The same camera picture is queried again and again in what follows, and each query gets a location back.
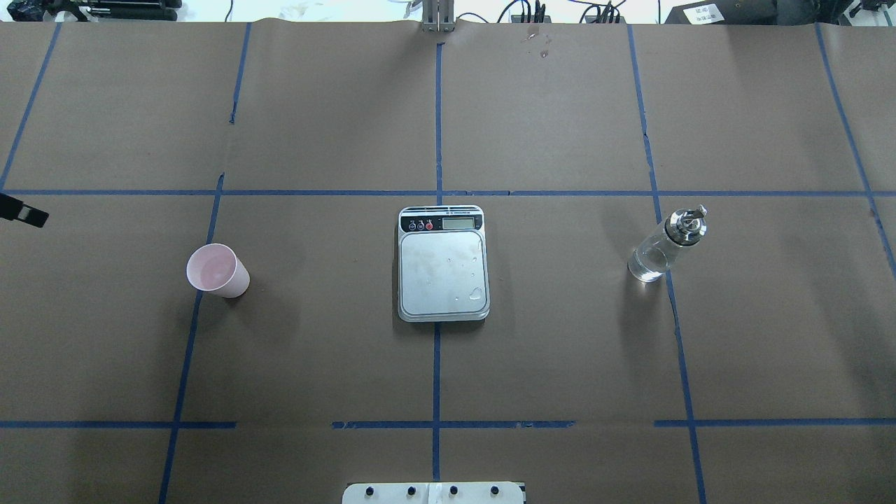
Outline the pink paper cup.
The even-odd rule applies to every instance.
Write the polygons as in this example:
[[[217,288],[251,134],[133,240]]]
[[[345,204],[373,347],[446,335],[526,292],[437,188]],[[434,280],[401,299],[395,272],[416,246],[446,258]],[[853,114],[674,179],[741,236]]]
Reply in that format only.
[[[249,271],[234,250],[217,243],[192,252],[185,275],[196,290],[224,299],[237,299],[249,290],[251,283]]]

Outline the glass sauce dispenser bottle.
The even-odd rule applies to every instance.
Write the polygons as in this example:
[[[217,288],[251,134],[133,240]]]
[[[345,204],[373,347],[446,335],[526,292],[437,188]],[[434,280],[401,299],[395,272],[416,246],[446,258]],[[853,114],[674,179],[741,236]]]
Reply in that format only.
[[[707,234],[707,208],[672,211],[652,234],[631,252],[627,261],[630,274],[643,283],[653,283],[670,271],[685,250],[694,248]]]

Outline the silver digital kitchen scale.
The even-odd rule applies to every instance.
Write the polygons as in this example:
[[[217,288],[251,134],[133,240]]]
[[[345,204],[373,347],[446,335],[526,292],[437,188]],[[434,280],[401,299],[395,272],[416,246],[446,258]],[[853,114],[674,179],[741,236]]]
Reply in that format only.
[[[490,312],[484,212],[477,205],[417,205],[397,220],[399,318],[484,320]]]

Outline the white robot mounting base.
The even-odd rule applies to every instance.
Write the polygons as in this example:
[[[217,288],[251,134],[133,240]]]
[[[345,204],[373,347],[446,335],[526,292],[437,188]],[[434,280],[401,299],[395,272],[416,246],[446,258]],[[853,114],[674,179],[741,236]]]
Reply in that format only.
[[[484,482],[368,482],[350,484],[342,503],[526,503],[525,484]]]

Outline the aluminium frame post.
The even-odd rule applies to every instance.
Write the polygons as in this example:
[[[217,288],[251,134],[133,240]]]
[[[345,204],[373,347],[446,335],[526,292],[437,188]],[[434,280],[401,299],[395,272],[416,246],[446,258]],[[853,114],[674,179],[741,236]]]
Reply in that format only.
[[[422,8],[421,29],[430,33],[450,33],[456,28],[454,0],[419,1]]]

